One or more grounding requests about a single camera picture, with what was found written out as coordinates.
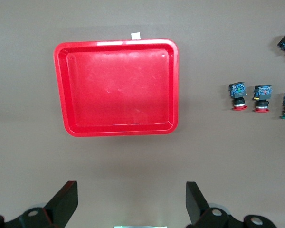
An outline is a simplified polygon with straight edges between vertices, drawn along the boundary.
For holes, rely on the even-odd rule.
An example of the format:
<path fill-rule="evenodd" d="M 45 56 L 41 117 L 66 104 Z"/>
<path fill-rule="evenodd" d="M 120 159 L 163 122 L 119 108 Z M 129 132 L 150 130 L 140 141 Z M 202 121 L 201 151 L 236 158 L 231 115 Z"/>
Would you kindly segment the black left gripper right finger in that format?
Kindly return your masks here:
<path fill-rule="evenodd" d="M 225 210 L 211 207 L 196 182 L 186 183 L 186 209 L 191 220 L 189 228 L 275 228 L 269 219 L 247 215 L 243 221 L 235 219 Z"/>

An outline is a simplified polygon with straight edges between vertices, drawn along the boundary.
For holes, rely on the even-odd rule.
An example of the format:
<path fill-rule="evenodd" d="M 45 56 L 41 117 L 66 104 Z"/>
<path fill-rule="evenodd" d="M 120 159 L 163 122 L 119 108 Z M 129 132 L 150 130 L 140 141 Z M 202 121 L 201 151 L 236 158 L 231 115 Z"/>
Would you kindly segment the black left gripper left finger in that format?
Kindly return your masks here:
<path fill-rule="evenodd" d="M 10 221 L 0 215 L 0 228 L 64 228 L 77 206 L 77 181 L 67 181 L 44 207 L 28 209 Z"/>

